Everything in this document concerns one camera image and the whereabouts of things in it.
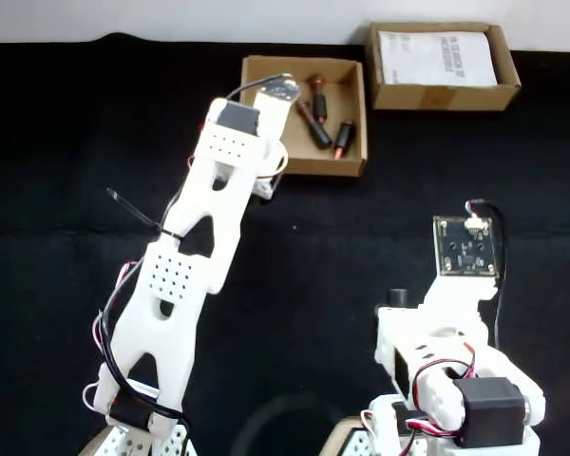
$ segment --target cylindrical tool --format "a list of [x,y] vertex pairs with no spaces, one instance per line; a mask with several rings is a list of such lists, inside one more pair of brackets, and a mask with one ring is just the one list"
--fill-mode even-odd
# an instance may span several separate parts
[[333,157],[336,160],[340,160],[346,155],[351,146],[352,138],[354,138],[354,123],[345,121],[340,125],[340,131],[338,131],[338,136],[335,138],[335,144],[333,145],[335,147]]
[[313,116],[320,123],[327,121],[327,102],[323,93],[325,80],[319,76],[313,76],[311,79],[311,87],[313,88]]
[[311,113],[310,103],[306,100],[298,99],[295,104],[297,106],[297,110],[302,114],[304,119],[306,119],[317,147],[320,149],[327,149],[330,147],[332,145],[332,138],[327,134],[323,125],[314,119],[313,114]]

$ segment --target white wall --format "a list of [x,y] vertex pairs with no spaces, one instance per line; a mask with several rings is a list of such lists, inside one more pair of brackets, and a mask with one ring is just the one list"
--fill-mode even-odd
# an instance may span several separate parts
[[369,21],[485,21],[514,49],[570,50],[570,0],[0,0],[0,42],[360,43]]

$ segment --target wire connector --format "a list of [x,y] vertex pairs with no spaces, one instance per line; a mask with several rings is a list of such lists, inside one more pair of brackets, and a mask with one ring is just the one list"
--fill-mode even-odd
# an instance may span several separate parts
[[489,224],[486,220],[475,215],[465,220],[465,228],[471,235],[476,235],[480,231],[486,230]]

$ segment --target brown cardboard box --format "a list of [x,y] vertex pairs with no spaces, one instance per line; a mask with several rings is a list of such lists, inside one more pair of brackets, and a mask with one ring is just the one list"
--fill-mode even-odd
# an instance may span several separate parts
[[[253,55],[243,59],[241,83],[246,84],[281,72],[294,76],[300,85],[300,96],[309,101],[312,92],[308,80],[315,74],[323,76],[328,109],[328,120],[324,126],[333,140],[342,122],[353,120],[356,125],[356,134],[348,154],[341,160],[334,160],[333,150],[320,150],[314,145],[308,126],[293,106],[283,133],[283,143],[290,157],[285,173],[360,176],[368,159],[361,64],[351,60]],[[252,105],[255,96],[255,91],[246,90],[241,94],[240,100],[246,105]]]
[[[487,35],[498,85],[458,87],[445,85],[384,84],[378,32],[480,31]],[[499,26],[478,22],[438,24],[371,24],[366,46],[374,109],[436,109],[449,111],[503,111],[522,87],[511,52]]]

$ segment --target circuit board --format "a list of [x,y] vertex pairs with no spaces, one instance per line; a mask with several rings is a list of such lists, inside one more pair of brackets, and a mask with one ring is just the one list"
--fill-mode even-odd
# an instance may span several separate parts
[[491,218],[434,217],[435,254],[441,276],[498,277]]

